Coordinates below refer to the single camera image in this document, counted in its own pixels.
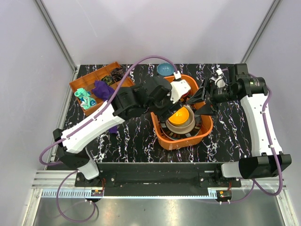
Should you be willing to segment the yellow orange small bowl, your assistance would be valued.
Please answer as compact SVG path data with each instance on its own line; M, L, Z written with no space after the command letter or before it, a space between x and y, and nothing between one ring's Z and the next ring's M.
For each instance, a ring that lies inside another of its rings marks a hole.
M190 113L186 107L182 107L176 111L171 117L168 118L168 121L175 125L179 126L184 124L189 119Z

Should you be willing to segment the beige grey ceramic bowl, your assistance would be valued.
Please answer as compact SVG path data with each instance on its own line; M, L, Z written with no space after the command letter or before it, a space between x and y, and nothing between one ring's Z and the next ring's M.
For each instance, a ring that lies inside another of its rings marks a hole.
M174 133L178 133L178 134L185 134L188 133L192 130L193 125L195 125L195 118L194 118L194 113L193 111L186 107L190 113L189 119L182 125L179 126L175 126L173 124L171 124L168 119L166 120L166 126L168 129L170 129L172 132Z

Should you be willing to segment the black striped cream plate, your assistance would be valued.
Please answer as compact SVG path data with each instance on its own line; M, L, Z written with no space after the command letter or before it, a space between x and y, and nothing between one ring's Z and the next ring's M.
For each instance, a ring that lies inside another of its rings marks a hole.
M169 139L181 140L181 139L185 139L185 138L194 137L199 133L201 126L202 126L202 120L201 120L200 116L194 117L194 118L195 118L195 125L193 125L192 130L190 132L185 133L185 134L178 134L178 133L172 132L170 129L167 128L166 122L161 122L159 125L160 125L161 130L164 133L164 135L166 135Z

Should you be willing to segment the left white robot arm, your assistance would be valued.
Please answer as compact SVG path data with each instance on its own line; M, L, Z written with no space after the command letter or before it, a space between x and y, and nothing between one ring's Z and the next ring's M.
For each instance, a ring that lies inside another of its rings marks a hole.
M70 129L55 129L59 160L69 168L77 169L91 186L102 178L96 162L85 147L109 129L145 113L154 113L166 121L182 108L181 97L190 91L190 85L181 78L169 82L155 76L131 87L121 87L112 101L105 101L95 112Z

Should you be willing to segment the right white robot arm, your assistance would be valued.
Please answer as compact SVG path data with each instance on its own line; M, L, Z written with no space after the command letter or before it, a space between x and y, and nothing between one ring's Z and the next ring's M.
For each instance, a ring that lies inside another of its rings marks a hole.
M218 104L239 101L246 115L251 136L252 156L239 161L223 163L214 174L214 182L225 186L230 178L256 179L279 177L292 163L289 154L280 146L269 114L271 98L266 81L252 76L246 64L234 64L226 69L229 82L224 80L224 70L218 69L206 78L198 91L187 101L192 105L205 104L196 110L197 115L214 115Z

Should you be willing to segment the black skull mug red inside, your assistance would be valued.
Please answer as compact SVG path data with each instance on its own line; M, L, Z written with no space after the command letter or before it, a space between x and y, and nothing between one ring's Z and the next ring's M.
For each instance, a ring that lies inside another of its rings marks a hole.
M190 84L186 80L181 80L181 98L186 97L191 91Z

